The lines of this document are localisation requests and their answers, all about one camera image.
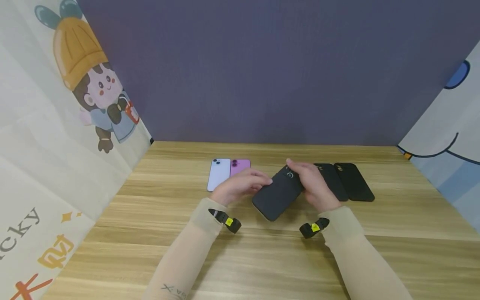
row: phone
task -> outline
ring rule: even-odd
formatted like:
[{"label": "phone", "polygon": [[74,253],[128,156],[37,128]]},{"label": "phone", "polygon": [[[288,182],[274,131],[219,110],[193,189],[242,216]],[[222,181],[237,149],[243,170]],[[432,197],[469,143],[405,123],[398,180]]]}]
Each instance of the phone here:
[{"label": "phone", "polygon": [[207,191],[213,190],[230,177],[230,159],[216,158],[212,160],[208,176]]},{"label": "phone", "polygon": [[275,221],[303,191],[299,175],[284,166],[272,177],[273,183],[262,187],[252,203],[269,221]]},{"label": "phone", "polygon": [[334,167],[350,200],[369,202],[375,200],[375,196],[357,166],[348,163],[336,163]]},{"label": "phone", "polygon": [[348,194],[345,188],[343,187],[340,177],[335,171],[335,167],[332,164],[314,164],[317,166],[320,174],[325,179],[328,188],[332,191],[335,197],[339,201],[347,201]]},{"label": "phone", "polygon": [[248,168],[250,168],[248,159],[233,159],[230,166],[230,177]]}]

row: black clip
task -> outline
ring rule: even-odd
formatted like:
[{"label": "black clip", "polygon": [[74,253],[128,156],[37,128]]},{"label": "black clip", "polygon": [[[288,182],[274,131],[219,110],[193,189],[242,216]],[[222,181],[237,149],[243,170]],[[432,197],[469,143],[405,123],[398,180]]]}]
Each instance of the black clip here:
[{"label": "black clip", "polygon": [[328,224],[330,224],[330,220],[327,218],[320,218],[313,224],[305,223],[300,227],[300,232],[302,233],[303,237],[306,239],[311,238],[315,234],[319,233],[321,230],[324,230]]},{"label": "black clip", "polygon": [[221,224],[225,224],[228,230],[233,233],[237,233],[237,231],[241,227],[240,221],[235,218],[231,218],[227,215],[226,212],[222,212],[220,210],[216,210],[213,208],[209,208],[208,211],[212,214],[212,216]]}]

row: cartoon poster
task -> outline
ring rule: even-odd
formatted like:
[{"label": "cartoon poster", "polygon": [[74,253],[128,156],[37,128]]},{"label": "cartoon poster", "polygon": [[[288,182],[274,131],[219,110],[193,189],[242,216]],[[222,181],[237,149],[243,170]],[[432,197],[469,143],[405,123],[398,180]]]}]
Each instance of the cartoon poster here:
[{"label": "cartoon poster", "polygon": [[480,232],[480,45],[400,142],[405,156]]},{"label": "cartoon poster", "polygon": [[73,0],[0,1],[0,299],[40,299],[150,146]]},{"label": "cartoon poster", "polygon": [[95,127],[98,150],[108,153],[112,134],[119,143],[126,141],[139,116],[77,2],[63,0],[59,12],[35,7],[37,19],[54,31],[53,55],[63,83],[81,106],[80,120]]}]

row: purple wall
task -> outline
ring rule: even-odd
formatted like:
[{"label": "purple wall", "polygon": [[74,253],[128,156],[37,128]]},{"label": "purple wall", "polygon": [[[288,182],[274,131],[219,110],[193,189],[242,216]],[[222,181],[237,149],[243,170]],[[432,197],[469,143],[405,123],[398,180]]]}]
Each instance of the purple wall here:
[{"label": "purple wall", "polygon": [[476,0],[79,3],[155,140],[395,145],[480,39]]}]

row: yellow hat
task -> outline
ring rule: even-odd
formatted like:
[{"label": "yellow hat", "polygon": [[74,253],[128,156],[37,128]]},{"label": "yellow hat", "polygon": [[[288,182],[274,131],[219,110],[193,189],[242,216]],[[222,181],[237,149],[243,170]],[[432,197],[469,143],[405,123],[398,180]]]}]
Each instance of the yellow hat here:
[{"label": "yellow hat", "polygon": [[65,86],[73,91],[87,72],[107,56],[87,22],[63,18],[53,37],[53,55]]}]

